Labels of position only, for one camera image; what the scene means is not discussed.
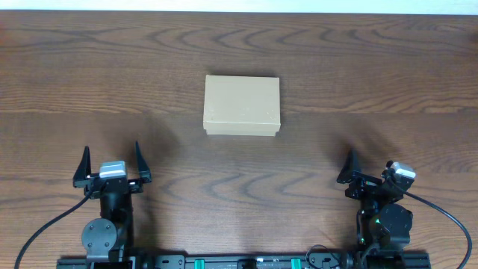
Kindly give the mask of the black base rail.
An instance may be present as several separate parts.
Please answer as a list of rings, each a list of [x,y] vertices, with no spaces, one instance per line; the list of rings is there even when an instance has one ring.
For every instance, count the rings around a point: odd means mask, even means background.
[[[310,268],[430,268],[427,253],[404,252],[394,255],[370,254],[363,263],[351,253],[312,252],[303,255],[259,256],[136,256],[121,262],[91,262],[82,259],[59,259],[57,269],[136,268],[136,269],[310,269]]]

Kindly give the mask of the brown cardboard box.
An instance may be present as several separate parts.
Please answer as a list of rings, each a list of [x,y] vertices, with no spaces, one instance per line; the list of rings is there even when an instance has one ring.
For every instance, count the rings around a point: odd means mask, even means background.
[[[280,127],[278,78],[205,77],[203,128],[207,135],[273,137]]]

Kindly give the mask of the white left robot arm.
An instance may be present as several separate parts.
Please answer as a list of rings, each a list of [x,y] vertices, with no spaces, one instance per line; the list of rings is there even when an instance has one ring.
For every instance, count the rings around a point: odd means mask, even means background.
[[[87,268],[141,268],[148,262],[134,248],[134,217],[131,196],[143,192],[152,174],[138,143],[135,158],[139,177],[129,179],[124,161],[105,162],[98,173],[91,172],[90,149],[84,148],[72,178],[85,198],[100,202],[100,217],[91,220],[81,235],[87,252]]]

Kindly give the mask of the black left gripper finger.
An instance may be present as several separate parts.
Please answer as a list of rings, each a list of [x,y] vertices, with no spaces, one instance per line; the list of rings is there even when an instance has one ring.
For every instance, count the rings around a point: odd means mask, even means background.
[[[140,145],[137,141],[135,142],[135,153],[136,153],[136,159],[137,159],[137,169],[138,169],[138,174],[140,179],[142,180],[143,183],[151,183],[152,174],[148,164],[146,163],[146,160],[144,159],[142,155],[142,152],[140,150]]]
[[[91,174],[91,162],[90,162],[90,149],[85,146],[81,161],[77,170],[72,178],[72,184],[74,188],[85,188],[90,184]]]

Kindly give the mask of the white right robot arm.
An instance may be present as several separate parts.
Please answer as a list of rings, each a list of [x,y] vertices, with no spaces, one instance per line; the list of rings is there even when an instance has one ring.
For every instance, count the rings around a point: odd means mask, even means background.
[[[355,251],[343,256],[342,268],[405,268],[404,247],[410,243],[413,214],[397,202],[415,181],[408,165],[388,161],[379,178],[361,171],[350,150],[337,182],[347,184],[345,196],[358,200]]]

